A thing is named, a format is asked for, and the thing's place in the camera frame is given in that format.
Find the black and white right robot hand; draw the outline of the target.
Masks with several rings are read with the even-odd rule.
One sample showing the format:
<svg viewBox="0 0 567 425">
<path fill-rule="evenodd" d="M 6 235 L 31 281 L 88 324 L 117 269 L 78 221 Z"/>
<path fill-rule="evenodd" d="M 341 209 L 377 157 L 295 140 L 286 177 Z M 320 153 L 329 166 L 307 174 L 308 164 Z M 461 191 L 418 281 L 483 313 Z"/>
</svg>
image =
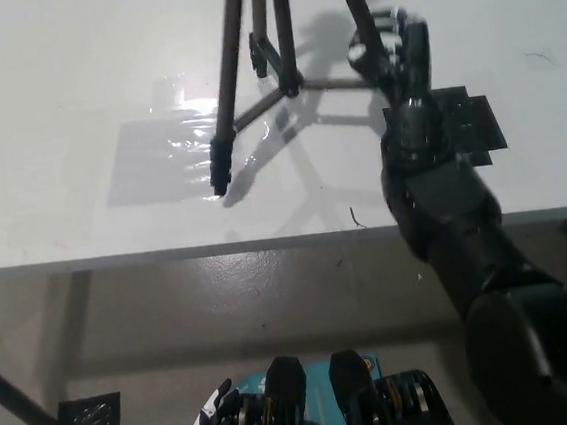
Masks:
<svg viewBox="0 0 567 425">
<path fill-rule="evenodd" d="M 398 108 L 431 96 L 430 38 L 427 22 L 402 7 L 353 14 L 356 31 L 348 62 L 366 82 Z"/>
</svg>

